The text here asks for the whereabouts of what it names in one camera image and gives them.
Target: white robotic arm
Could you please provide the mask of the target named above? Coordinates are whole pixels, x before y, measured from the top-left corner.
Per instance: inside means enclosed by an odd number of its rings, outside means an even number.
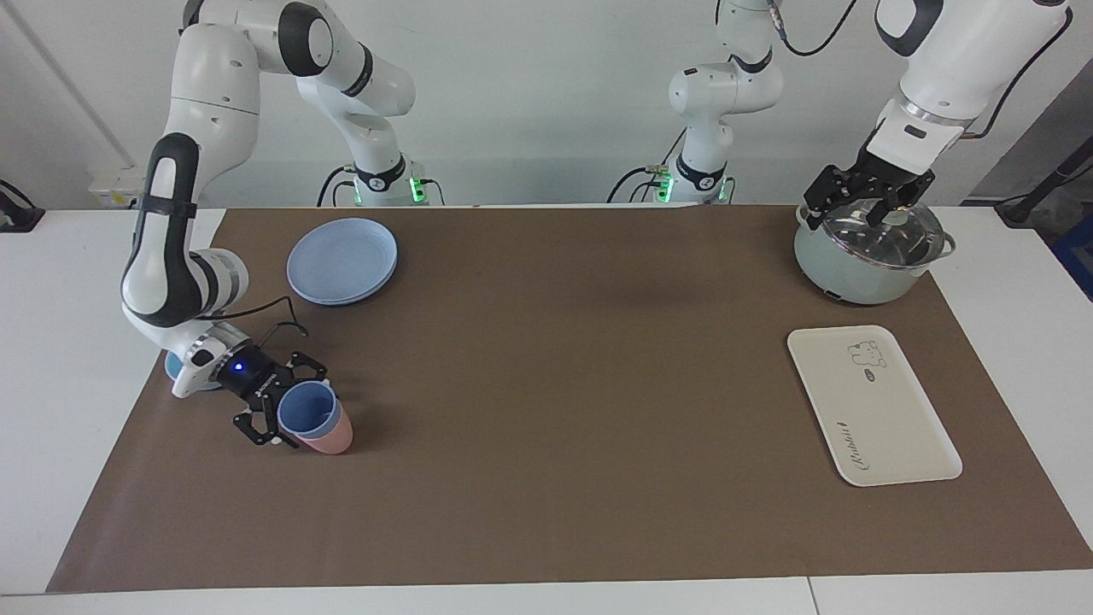
[[[689,68],[672,79],[669,99],[686,120],[686,140],[671,166],[668,200],[706,202],[717,196],[732,145],[732,128],[724,117],[771,108],[781,96],[767,11],[766,0],[722,2],[717,36],[729,60]]]
[[[880,0],[881,38],[908,59],[857,163],[827,166],[806,192],[809,223],[859,199],[878,199],[870,223],[914,204],[951,147],[1023,66],[1072,19],[1068,0]]]
[[[179,398],[219,380],[247,399],[277,368],[246,335],[216,322],[246,292],[246,265],[224,249],[189,249],[199,194],[254,150],[263,71],[295,75],[304,97],[334,121],[367,204],[420,200],[411,163],[383,118],[413,106],[406,71],[356,42],[321,0],[189,0],[171,111],[149,161],[121,283],[126,318],[183,360],[173,389]]]

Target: brown table surface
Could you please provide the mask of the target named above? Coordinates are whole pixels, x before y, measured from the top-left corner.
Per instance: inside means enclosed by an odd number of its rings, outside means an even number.
[[[1093,568],[933,280],[832,301],[790,209],[233,210],[240,307],[344,216],[390,227],[398,270],[353,306],[297,299],[313,336],[269,350],[329,366],[350,452],[252,447],[238,400],[155,370],[49,591]],[[839,478],[786,336],[858,324],[900,341],[956,481]]]

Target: pot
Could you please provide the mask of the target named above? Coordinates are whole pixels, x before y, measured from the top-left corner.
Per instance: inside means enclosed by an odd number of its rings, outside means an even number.
[[[930,264],[956,250],[956,240],[926,205],[896,210],[870,226],[875,201],[856,201],[828,212],[813,230],[808,209],[797,209],[797,262],[812,283],[838,300],[879,305],[895,300]]]

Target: white table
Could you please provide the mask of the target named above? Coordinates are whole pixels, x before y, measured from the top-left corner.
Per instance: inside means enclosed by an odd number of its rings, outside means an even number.
[[[1093,544],[1093,304],[1031,230],[938,209],[935,276]],[[133,212],[51,212],[0,235],[0,593],[45,590],[157,351],[120,314]],[[202,211],[207,246],[223,211]],[[63,378],[68,387],[37,383]],[[212,590],[0,598],[0,613],[1093,613],[1093,572],[657,583]]]

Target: cup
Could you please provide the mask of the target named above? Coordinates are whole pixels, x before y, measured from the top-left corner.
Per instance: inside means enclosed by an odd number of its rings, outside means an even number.
[[[277,421],[283,431],[320,453],[344,453],[353,443],[353,425],[326,382],[290,389],[278,405]]]

